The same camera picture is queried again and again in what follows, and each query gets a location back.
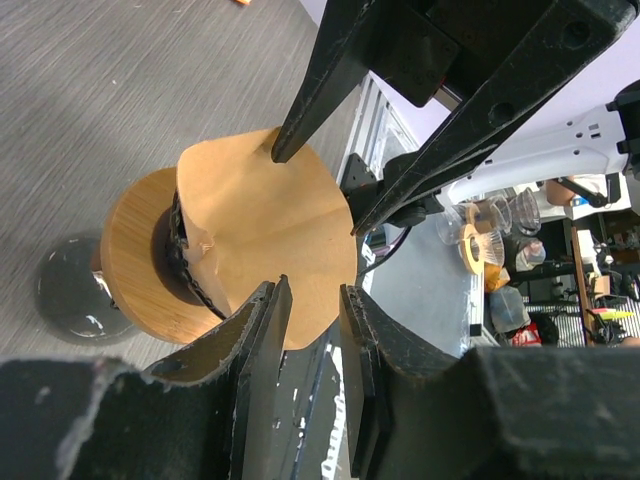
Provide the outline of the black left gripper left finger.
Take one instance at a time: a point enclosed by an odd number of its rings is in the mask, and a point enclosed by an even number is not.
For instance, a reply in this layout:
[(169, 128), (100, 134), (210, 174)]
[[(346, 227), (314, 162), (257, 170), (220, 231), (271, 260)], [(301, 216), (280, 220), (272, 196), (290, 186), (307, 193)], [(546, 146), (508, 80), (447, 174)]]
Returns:
[(106, 357), (1, 361), (5, 479), (264, 479), (289, 282), (140, 370)]

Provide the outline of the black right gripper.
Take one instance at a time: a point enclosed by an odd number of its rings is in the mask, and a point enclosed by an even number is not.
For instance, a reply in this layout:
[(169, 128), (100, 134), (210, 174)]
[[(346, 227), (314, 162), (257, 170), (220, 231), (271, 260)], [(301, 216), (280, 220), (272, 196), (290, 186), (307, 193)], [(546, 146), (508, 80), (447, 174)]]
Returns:
[(464, 101), (389, 164), (354, 216), (362, 236), (474, 173), (636, 18), (631, 1), (329, 0), (304, 79), (271, 150), (288, 162), (371, 70), (410, 104)]

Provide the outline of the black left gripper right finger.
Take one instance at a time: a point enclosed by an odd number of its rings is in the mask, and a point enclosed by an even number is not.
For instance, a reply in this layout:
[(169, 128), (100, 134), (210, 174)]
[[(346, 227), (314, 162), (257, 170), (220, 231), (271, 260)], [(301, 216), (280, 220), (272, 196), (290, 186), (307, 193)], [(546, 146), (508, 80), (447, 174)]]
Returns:
[(358, 479), (635, 479), (639, 352), (481, 347), (453, 357), (340, 289)]

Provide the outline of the blue ribbed glass dripper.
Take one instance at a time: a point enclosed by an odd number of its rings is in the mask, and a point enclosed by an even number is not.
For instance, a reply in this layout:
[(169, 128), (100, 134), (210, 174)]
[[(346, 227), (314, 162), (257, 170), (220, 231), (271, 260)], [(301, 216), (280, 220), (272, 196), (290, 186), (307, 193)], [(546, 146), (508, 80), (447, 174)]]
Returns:
[(165, 242), (165, 254), (169, 267), (174, 276), (180, 279), (210, 312), (221, 320), (226, 320), (228, 315), (216, 307), (213, 301), (205, 294), (200, 284), (195, 280), (189, 270), (189, 262), (186, 259), (185, 249), (188, 246), (186, 227), (181, 211), (181, 203), (178, 191), (174, 192), (171, 207), (169, 209), (169, 234)]

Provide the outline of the brown paper coffee filter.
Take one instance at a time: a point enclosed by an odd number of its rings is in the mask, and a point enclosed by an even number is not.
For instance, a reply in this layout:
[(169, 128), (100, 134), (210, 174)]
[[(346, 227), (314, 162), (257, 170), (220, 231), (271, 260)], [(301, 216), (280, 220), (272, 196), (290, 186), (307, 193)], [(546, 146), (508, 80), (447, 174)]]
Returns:
[(224, 313), (264, 281), (286, 276), (292, 307), (288, 350), (315, 341), (339, 312), (339, 288), (354, 281), (357, 246), (347, 201), (309, 146), (275, 163), (278, 132), (257, 130), (187, 148), (176, 181), (188, 270)]

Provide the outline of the wooden ring dripper holder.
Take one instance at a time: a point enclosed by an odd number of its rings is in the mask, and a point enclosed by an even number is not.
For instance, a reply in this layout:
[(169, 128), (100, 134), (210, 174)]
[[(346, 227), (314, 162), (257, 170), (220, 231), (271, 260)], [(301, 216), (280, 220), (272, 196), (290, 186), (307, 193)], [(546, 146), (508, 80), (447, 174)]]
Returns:
[(174, 167), (130, 185), (105, 221), (100, 263), (112, 299), (127, 320), (159, 340), (188, 344), (221, 319), (173, 274), (166, 259), (175, 190)]

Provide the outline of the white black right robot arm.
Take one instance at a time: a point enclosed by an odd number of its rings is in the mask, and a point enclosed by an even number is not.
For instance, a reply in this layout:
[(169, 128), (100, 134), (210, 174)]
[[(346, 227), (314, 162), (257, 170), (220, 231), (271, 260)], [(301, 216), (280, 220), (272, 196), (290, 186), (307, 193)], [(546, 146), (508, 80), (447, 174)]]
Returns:
[(524, 133), (555, 94), (638, 19), (635, 1), (330, 1), (271, 150), (285, 163), (368, 73), (422, 107), (455, 107), (417, 150), (348, 196), (353, 232), (428, 215), (512, 185), (639, 166), (639, 89)]

